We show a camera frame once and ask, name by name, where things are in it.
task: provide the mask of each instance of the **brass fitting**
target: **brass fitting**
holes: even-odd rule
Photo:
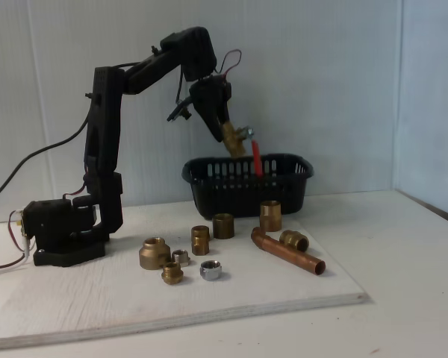
[[[259,217],[261,229],[274,232],[282,229],[281,203],[278,201],[261,202],[261,216]]]
[[[214,215],[212,218],[212,235],[215,239],[234,237],[234,216],[231,214]]]
[[[181,265],[181,267],[185,267],[189,265],[189,255],[186,250],[174,250],[172,252],[172,261]]]
[[[168,285],[176,285],[182,281],[184,274],[178,263],[167,263],[163,266],[161,277]]]
[[[150,237],[140,249],[140,266],[145,270],[158,270],[171,261],[171,249],[162,237]]]
[[[225,148],[233,158],[242,157],[246,153],[242,141],[245,137],[239,135],[239,129],[236,131],[232,126],[231,121],[224,122],[221,125],[221,131],[223,132],[223,142]]]
[[[209,227],[200,225],[191,229],[191,241],[193,243],[193,254],[204,256],[209,254]]]
[[[295,248],[301,252],[305,252],[308,249],[308,238],[306,235],[302,235],[299,231],[286,230],[281,233],[279,241],[291,248]]]
[[[306,271],[316,274],[322,274],[326,270],[326,263],[317,259],[305,252],[290,248],[274,240],[272,237],[266,235],[265,231],[259,227],[254,227],[252,230],[252,241],[261,250],[267,251],[269,254],[280,257],[281,259],[292,263]]]

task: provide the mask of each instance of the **chrome nut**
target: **chrome nut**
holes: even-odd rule
[[[200,268],[201,277],[206,281],[214,281],[221,277],[223,267],[219,261],[204,261]]]
[[[189,265],[189,255],[186,250],[174,250],[172,252],[172,261],[181,265],[181,267],[185,267]]]

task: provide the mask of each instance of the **brass reducer bushing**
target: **brass reducer bushing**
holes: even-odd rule
[[[274,232],[282,229],[281,203],[270,200],[261,202],[261,215],[259,216],[261,229]]]
[[[161,277],[168,285],[176,285],[182,281],[184,276],[181,265],[178,263],[167,263],[163,266]]]
[[[145,270],[158,270],[171,261],[171,249],[162,237],[150,237],[140,249],[140,266]]]
[[[204,256],[209,254],[209,227],[200,225],[191,229],[193,254]]]
[[[214,215],[212,217],[212,235],[215,239],[234,237],[234,216],[231,214]]]
[[[306,235],[302,235],[299,231],[286,230],[281,233],[281,237],[279,237],[279,241],[296,250],[301,252],[305,252],[308,249],[308,238]]]

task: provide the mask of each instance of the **cable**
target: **cable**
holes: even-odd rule
[[[182,72],[182,66],[181,66],[181,75],[179,76],[179,87],[178,87],[178,94],[176,95],[176,104],[179,103],[179,96],[180,96],[180,94],[181,94],[182,75],[183,75],[183,72]]]
[[[17,269],[21,265],[27,262],[29,256],[30,256],[30,242],[26,237],[22,238],[23,240],[23,248],[25,249],[22,256],[18,259],[13,261],[12,263],[7,263],[5,265],[0,265],[0,273],[10,271],[11,269]]]
[[[16,263],[19,263],[20,261],[22,261],[25,258],[25,254],[22,254],[22,256],[18,259],[13,261],[12,263],[7,263],[6,265],[0,265],[0,269],[5,269],[7,267],[11,267],[13,265],[15,265]]]
[[[88,123],[88,116],[84,120],[83,124],[78,129],[78,131],[76,133],[74,133],[72,136],[70,136],[69,138],[67,138],[65,140],[62,140],[61,142],[49,145],[49,146],[44,147],[44,148],[41,148],[38,151],[34,151],[33,153],[29,154],[27,157],[23,158],[23,160],[18,164],[18,166],[16,166],[16,168],[12,171],[12,174],[10,174],[8,176],[7,180],[0,186],[0,193],[10,183],[10,181],[13,179],[15,174],[19,171],[20,168],[22,168],[23,164],[25,164],[27,160],[33,158],[34,156],[36,156],[36,155],[38,155],[40,153],[43,153],[44,151],[48,151],[49,149],[53,149],[53,148],[59,147],[60,145],[67,144],[68,142],[72,141],[74,138],[76,138],[81,133],[83,128],[86,127],[87,123]]]
[[[86,187],[86,185],[83,183],[83,186],[79,190],[77,190],[76,192],[65,192],[63,194],[62,199],[66,199],[67,195],[75,196],[75,195],[81,194],[81,192],[84,190],[85,187]]]
[[[237,50],[237,51],[239,52],[239,60],[235,65],[232,65],[224,72],[224,78],[227,76],[229,71],[231,71],[234,67],[237,67],[240,63],[240,59],[242,58],[242,51],[241,50]]]
[[[22,248],[19,247],[18,242],[16,242],[15,235],[13,235],[12,227],[10,225],[10,222],[11,222],[11,219],[12,219],[12,215],[14,213],[15,213],[15,210],[10,213],[10,216],[8,216],[8,233],[10,233],[10,237],[12,238],[13,243],[15,244],[16,248],[18,248],[21,252],[24,252],[22,250]]]
[[[215,71],[216,73],[221,73],[221,72],[223,71],[224,63],[225,63],[225,59],[227,58],[227,56],[228,56],[229,54],[232,54],[232,53],[234,53],[234,52],[238,52],[238,53],[239,53],[239,60],[238,60],[238,62],[237,62],[235,65],[229,67],[229,68],[225,71],[224,75],[226,75],[227,72],[229,72],[230,69],[233,69],[235,66],[237,66],[237,65],[240,63],[240,59],[242,58],[242,51],[241,51],[240,49],[236,48],[236,49],[234,49],[234,50],[229,51],[227,54],[225,54],[223,63],[221,64],[221,69],[220,69],[219,71],[217,71],[216,69],[214,69],[214,71]]]

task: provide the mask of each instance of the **copper elbow pipe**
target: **copper elbow pipe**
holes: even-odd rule
[[[326,270],[326,263],[317,259],[305,252],[290,248],[274,240],[272,237],[266,235],[260,227],[254,227],[251,234],[252,241],[261,250],[267,251],[269,254],[280,257],[281,259],[292,263],[306,271],[317,276]]]

